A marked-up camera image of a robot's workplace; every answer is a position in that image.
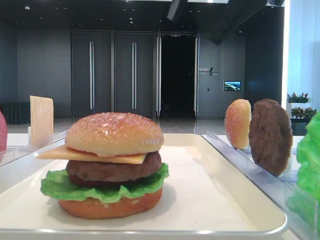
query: floor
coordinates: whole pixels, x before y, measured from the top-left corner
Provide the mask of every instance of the floor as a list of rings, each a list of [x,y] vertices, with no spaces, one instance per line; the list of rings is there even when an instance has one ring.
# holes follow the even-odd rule
[[[75,118],[56,118],[54,120],[54,131],[64,132],[72,123],[76,122]],[[210,131],[216,135],[225,135],[224,120],[220,119],[161,119],[157,123],[164,133],[180,133],[180,134],[207,134]],[[9,125],[8,132],[10,134],[27,134],[30,124]]]

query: potted plant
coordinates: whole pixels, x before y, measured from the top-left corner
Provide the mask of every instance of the potted plant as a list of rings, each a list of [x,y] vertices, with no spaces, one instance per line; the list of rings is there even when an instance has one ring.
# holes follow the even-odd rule
[[[292,119],[292,109],[294,108],[301,108],[306,109],[310,107],[310,98],[308,97],[308,93],[302,93],[300,95],[297,95],[295,92],[290,95],[287,95],[286,98],[286,111],[289,115],[289,117]]]
[[[317,114],[317,109],[311,107],[295,107],[291,110],[293,118],[291,119],[292,134],[294,136],[304,136],[307,134],[307,125]]]

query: television screen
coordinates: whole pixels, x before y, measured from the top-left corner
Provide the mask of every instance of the television screen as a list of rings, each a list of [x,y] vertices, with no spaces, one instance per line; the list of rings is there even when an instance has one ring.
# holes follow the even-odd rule
[[[224,90],[225,91],[240,91],[241,82],[240,81],[225,81]]]

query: clear acrylic divider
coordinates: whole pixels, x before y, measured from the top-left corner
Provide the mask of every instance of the clear acrylic divider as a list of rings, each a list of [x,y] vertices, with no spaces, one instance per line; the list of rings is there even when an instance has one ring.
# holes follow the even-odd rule
[[[289,182],[277,177],[249,159],[247,152],[231,148],[210,131],[206,140],[231,162],[254,185],[283,209],[289,220],[289,228],[303,240],[318,239],[318,201]]]
[[[20,159],[26,155],[33,154],[34,152],[49,146],[53,143],[56,143],[64,139],[67,135],[67,131],[56,132],[42,140],[39,140],[35,143],[18,147],[18,148],[9,148],[6,151],[0,152],[0,167],[6,164],[9,164],[17,159]]]

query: open doorway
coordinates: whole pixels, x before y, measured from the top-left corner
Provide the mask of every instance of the open doorway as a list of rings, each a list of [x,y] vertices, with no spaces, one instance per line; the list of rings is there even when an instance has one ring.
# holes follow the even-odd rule
[[[160,118],[195,118],[195,34],[161,36]]]

